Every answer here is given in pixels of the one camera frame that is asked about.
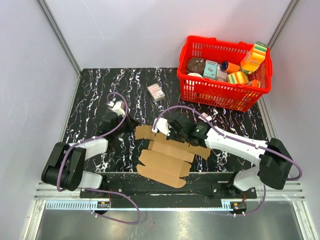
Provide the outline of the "brown cardboard box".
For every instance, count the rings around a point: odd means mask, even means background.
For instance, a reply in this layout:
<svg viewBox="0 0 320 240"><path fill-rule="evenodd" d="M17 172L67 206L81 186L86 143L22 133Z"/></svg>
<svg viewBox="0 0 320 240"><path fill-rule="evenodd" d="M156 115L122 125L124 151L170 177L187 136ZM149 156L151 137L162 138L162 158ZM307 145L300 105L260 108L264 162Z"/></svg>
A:
<svg viewBox="0 0 320 240"><path fill-rule="evenodd" d="M143 149L138 158L137 172L176 189L186 185L184 177L189 176L195 156L207 160L211 154L209 148L167 140L163 133L152 132L149 125L137 126L134 137L136 140L149 140L148 148Z"/></svg>

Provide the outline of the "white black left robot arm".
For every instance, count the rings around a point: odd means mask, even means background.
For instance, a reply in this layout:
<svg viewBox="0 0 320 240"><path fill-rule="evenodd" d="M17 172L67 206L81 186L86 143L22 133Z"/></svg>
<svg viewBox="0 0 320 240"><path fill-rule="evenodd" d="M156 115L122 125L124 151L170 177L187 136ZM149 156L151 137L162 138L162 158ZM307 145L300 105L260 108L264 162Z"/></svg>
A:
<svg viewBox="0 0 320 240"><path fill-rule="evenodd" d="M111 112L102 120L92 138L74 143L56 143L42 171L42 182L57 187L59 192L91 188L96 197L103 198L109 190L108 185L102 182L102 175L84 170L85 161L106 153L112 148L114 138L133 132L139 125L129 114Z"/></svg>

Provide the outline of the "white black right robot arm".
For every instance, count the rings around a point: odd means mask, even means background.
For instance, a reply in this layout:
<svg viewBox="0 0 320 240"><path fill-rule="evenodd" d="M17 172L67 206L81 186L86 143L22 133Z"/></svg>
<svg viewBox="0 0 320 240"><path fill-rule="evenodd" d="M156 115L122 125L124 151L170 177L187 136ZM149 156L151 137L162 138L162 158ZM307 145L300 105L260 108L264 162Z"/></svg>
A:
<svg viewBox="0 0 320 240"><path fill-rule="evenodd" d="M288 179L292 163L285 158L289 153L283 143L272 138L269 142L247 139L220 128L213 128L204 120L194 123L180 112L168 119L169 139L186 142L194 147L228 152L253 164L253 167L237 171L227 186L228 194L239 198L253 187L266 185L282 190Z"/></svg>

